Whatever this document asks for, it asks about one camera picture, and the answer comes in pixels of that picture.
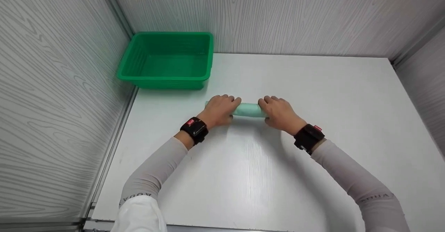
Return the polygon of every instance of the gray wall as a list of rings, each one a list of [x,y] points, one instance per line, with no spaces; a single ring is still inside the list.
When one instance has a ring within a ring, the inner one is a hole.
[[[445,0],[119,0],[135,31],[210,31],[215,52],[394,58]]]
[[[397,75],[445,155],[445,29],[401,64]]]
[[[0,216],[79,216],[127,101],[104,0],[0,0]]]

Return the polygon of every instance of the person's right hand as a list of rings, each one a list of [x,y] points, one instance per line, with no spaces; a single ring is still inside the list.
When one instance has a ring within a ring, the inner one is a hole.
[[[258,100],[258,105],[268,118],[264,121],[270,127],[282,130],[294,136],[306,126],[307,122],[300,118],[284,99],[276,96],[265,96]]]

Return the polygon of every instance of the wrist strap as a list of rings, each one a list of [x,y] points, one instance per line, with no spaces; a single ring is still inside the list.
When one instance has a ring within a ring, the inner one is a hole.
[[[300,129],[296,135],[294,135],[295,142],[294,145],[307,152],[307,154],[312,155],[312,148],[324,138],[324,134],[318,126],[312,126],[307,124],[305,127]]]

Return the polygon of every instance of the table surface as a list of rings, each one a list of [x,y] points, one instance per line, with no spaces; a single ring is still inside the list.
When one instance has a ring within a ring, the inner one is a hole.
[[[288,100],[393,191],[412,231],[445,227],[445,163],[385,58],[214,54],[201,91],[140,89],[93,219],[114,220],[130,174],[216,94]],[[168,224],[269,231],[364,231],[361,214],[293,138],[235,117],[162,186]]]

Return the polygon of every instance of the gray arm sleeve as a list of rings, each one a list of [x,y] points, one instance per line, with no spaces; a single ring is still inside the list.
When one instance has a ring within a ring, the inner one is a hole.
[[[146,159],[125,182],[119,206],[138,195],[157,199],[162,184],[187,155],[187,148],[175,137],[170,138]]]
[[[312,158],[359,205],[367,232],[410,231],[394,194],[333,142],[323,142]]]

